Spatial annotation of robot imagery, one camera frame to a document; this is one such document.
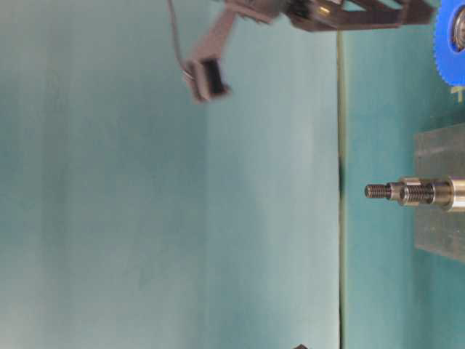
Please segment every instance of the teal surface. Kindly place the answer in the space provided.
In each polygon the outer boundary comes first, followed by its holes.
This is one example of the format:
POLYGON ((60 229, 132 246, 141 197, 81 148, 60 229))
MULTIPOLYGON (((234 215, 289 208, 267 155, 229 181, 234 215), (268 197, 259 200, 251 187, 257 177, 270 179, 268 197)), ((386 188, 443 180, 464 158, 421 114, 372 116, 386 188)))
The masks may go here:
POLYGON ((207 108, 165 1, 0 9, 0 348, 337 348, 336 37, 241 21, 207 108))
POLYGON ((165 2, 0 9, 0 347, 203 348, 206 110, 165 2))
POLYGON ((413 174, 415 133, 464 122, 435 70, 433 28, 342 34, 344 348, 465 342, 465 265, 414 249, 413 212, 363 196, 413 174))
POLYGON ((336 35, 241 20, 222 67, 233 91, 208 109, 206 348, 339 348, 336 35))

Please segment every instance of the black cable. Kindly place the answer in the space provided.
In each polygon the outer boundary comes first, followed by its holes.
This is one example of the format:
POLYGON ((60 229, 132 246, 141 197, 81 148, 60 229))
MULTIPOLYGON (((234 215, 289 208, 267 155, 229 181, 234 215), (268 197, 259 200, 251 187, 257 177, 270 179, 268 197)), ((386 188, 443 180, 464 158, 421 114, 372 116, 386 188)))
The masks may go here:
POLYGON ((179 41, 179 33, 177 30, 176 11, 174 10, 173 1, 166 0, 166 2, 168 3, 169 14, 171 17, 171 34, 172 34, 172 40, 173 40, 174 53, 176 55, 177 62, 181 70, 186 75, 186 77, 188 77, 189 79, 193 79, 192 75, 190 74, 189 70, 184 64, 184 60, 182 59, 181 44, 179 41))

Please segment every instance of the screw thread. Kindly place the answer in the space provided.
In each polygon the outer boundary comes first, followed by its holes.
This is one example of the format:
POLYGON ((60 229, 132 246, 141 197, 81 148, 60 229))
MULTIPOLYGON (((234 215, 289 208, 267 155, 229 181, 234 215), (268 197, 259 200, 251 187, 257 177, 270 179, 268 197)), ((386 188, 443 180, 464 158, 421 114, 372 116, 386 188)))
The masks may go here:
POLYGON ((400 198, 406 202, 430 204, 434 200, 434 189, 431 184, 406 185, 400 191, 400 198))
POLYGON ((368 184, 365 187, 365 196, 367 198, 390 198, 391 188, 383 184, 368 184))

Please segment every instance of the blue gear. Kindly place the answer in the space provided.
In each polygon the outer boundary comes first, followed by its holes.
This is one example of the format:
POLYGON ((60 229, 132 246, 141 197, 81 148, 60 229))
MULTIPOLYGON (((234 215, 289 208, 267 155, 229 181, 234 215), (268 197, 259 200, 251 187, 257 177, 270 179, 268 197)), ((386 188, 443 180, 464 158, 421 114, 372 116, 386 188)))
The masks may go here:
POLYGON ((449 85, 465 85, 465 49, 457 52, 452 42, 453 21, 465 0, 442 0, 434 30, 434 58, 442 79, 449 85))

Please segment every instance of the teal backdrop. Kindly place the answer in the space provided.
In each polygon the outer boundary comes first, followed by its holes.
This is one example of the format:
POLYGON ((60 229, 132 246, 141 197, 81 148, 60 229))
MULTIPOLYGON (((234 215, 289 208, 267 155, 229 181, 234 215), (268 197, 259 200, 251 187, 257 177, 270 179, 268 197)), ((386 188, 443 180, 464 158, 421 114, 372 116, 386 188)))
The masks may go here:
POLYGON ((336 349, 335 35, 240 21, 207 107, 165 1, 0 10, 0 347, 336 349))

